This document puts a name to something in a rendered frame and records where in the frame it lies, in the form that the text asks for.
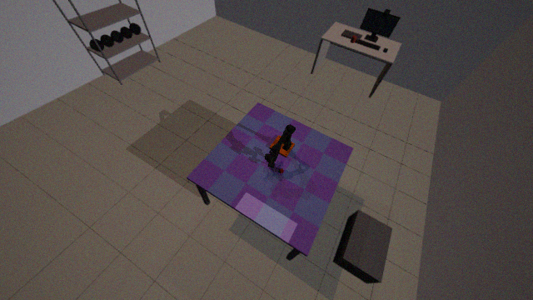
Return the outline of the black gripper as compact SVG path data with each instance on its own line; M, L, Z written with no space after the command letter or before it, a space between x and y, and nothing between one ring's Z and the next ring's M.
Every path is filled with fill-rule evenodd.
M275 166L275 163L274 163L274 162L276 161L276 159L277 159L277 157L275 157L275 158L272 160L272 162L269 162L269 163L268 163L268 167L270 167L270 168L274 168L274 166Z

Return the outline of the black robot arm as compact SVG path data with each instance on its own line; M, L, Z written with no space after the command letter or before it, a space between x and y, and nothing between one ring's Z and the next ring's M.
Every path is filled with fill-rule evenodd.
M291 124L287 125L286 128L285 128L285 131L283 132L281 138L279 139L279 141L277 142L277 144L275 144L271 150L270 150L270 154L269 153L266 153L265 154L265 159L270 163L274 158L277 157L277 155L279 154L280 152L280 149L281 149L281 145L284 144L284 146L282 147L283 149L285 150L288 150L292 143L291 143L291 135L296 131L296 128L293 127ZM272 152L271 152L272 151Z

